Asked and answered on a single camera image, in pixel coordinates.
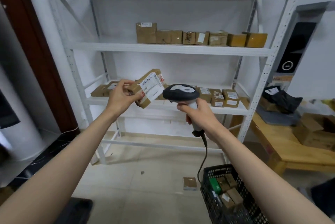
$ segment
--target tile floor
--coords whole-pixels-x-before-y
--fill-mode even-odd
[[[176,139],[123,139],[189,146],[203,144],[201,140],[189,140],[186,144]],[[266,160],[260,144],[246,145]],[[112,145],[108,154],[111,154],[109,164],[89,165],[73,193],[73,197],[93,200],[88,223],[211,223],[200,190],[183,191],[182,188],[183,177],[196,177],[204,153]],[[209,154],[204,166],[222,164],[220,154]],[[284,178],[295,187],[311,186],[331,177],[308,171],[284,173]]]

